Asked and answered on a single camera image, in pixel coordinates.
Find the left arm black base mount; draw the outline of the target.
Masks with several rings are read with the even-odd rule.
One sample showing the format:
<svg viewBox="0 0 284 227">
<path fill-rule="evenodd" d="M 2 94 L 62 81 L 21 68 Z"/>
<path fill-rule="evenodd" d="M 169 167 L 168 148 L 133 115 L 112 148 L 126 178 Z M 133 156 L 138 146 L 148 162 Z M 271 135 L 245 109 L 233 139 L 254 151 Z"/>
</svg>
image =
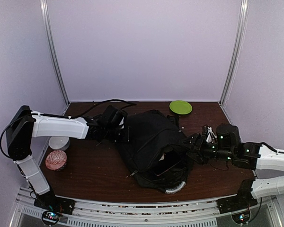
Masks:
<svg viewBox="0 0 284 227">
<path fill-rule="evenodd" d="M 34 206 L 61 214 L 71 215 L 75 206 L 75 200 L 46 193 L 36 196 Z"/>
</svg>

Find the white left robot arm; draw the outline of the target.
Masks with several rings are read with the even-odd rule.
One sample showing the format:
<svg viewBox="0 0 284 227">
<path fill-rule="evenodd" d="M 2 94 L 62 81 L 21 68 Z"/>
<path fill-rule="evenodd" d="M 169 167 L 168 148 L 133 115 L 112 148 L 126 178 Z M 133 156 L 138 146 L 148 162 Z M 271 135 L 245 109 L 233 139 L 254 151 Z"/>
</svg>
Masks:
<svg viewBox="0 0 284 227">
<path fill-rule="evenodd" d="M 32 111 L 24 105 L 2 132 L 2 136 L 6 137 L 6 156 L 19 166 L 28 183 L 40 196 L 40 202 L 48 210 L 54 210 L 59 205 L 58 198 L 50 193 L 50 184 L 33 158 L 31 140 L 39 137 L 65 137 L 98 142 L 118 141 L 126 118 L 126 111 L 112 105 L 97 117 L 45 114 Z"/>
</svg>

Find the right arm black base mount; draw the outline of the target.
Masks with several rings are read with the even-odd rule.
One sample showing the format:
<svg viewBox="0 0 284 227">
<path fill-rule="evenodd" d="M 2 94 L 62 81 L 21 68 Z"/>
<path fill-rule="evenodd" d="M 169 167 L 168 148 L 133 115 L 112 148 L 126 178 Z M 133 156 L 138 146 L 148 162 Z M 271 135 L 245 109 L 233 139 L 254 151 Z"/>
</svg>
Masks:
<svg viewBox="0 0 284 227">
<path fill-rule="evenodd" d="M 238 195 L 221 198 L 216 201 L 220 214 L 248 209 L 258 204 L 257 199 L 245 198 Z"/>
</svg>

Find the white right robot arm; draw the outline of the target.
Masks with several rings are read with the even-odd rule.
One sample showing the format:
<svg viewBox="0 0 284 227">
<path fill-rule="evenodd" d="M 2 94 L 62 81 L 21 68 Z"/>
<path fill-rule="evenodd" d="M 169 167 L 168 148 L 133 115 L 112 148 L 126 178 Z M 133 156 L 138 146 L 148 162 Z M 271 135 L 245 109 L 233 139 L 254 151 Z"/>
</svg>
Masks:
<svg viewBox="0 0 284 227">
<path fill-rule="evenodd" d="M 242 142 L 238 127 L 224 123 L 215 131 L 204 126 L 202 133 L 195 133 L 182 142 L 188 148 L 187 155 L 201 165 L 216 159 L 231 162 L 242 169 L 282 173 L 271 178 L 243 180 L 233 198 L 236 208 L 244 208 L 251 199 L 284 194 L 284 149 L 274 148 L 265 142 Z"/>
</svg>

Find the black student backpack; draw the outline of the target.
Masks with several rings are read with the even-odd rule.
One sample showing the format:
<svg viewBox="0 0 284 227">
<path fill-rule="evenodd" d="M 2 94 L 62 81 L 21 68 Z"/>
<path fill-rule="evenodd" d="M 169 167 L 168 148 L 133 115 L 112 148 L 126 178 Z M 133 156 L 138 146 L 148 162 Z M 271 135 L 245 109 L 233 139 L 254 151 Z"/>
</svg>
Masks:
<svg viewBox="0 0 284 227">
<path fill-rule="evenodd" d="M 194 164 L 186 155 L 188 149 L 183 145 L 184 139 L 186 135 L 179 128 L 176 117 L 150 110 L 126 119 L 124 136 L 115 146 L 140 187 L 175 194 L 185 187 Z M 156 176 L 152 169 L 169 152 L 177 153 L 181 161 Z"/>
</svg>

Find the black smartphone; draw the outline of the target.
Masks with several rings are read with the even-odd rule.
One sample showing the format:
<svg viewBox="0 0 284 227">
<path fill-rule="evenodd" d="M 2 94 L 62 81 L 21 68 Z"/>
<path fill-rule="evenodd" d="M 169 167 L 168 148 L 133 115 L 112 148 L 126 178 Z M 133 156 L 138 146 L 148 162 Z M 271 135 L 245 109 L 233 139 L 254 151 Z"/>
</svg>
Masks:
<svg viewBox="0 0 284 227">
<path fill-rule="evenodd" d="M 177 153 L 169 152 L 164 154 L 164 158 L 161 159 L 157 165 L 152 169 L 152 172 L 156 176 L 160 176 L 174 167 L 181 161 L 181 157 Z"/>
</svg>

